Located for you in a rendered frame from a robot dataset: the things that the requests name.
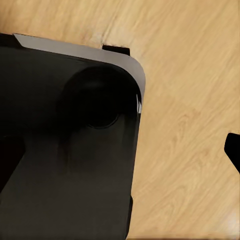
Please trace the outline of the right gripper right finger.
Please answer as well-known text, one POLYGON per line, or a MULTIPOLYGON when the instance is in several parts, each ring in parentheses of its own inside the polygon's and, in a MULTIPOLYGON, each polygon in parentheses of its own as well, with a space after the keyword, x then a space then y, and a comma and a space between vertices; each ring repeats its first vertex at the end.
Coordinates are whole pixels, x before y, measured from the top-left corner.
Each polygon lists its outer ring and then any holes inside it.
POLYGON ((230 132, 227 135, 224 151, 240 173, 240 135, 230 132))

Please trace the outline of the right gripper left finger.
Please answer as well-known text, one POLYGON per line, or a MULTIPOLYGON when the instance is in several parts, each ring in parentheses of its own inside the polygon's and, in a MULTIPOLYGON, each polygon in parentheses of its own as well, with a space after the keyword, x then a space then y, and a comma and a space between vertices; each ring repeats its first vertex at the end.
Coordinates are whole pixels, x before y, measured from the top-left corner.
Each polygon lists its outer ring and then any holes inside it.
POLYGON ((26 152, 22 133, 0 138, 0 193, 26 152))

